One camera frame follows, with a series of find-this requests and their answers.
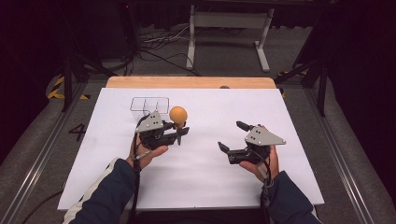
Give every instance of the table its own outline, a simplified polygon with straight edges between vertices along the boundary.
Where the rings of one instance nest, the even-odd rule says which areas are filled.
[[[233,89],[219,89],[224,85]],[[249,85],[256,89],[246,89]],[[278,147],[280,169],[288,172],[311,203],[323,203],[272,79],[112,77],[99,95],[58,209],[68,209],[77,202],[114,157],[126,158],[137,123],[129,106],[133,97],[141,95],[166,95],[170,105],[183,105],[189,114],[190,132],[183,136],[181,146],[170,146],[166,155],[156,158],[142,172],[137,210],[258,207],[262,184],[238,165],[230,165],[217,144],[221,141],[231,149],[246,146],[247,133],[236,127],[238,119],[252,124],[259,119],[271,132],[285,138],[288,143]]]

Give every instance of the sleeve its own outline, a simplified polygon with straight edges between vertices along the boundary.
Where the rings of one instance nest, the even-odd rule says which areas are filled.
[[[120,223],[120,215],[134,195],[134,169],[116,158],[64,215],[63,224]]]
[[[277,224],[321,223],[312,214],[314,206],[284,171],[268,189],[268,198],[270,217]]]

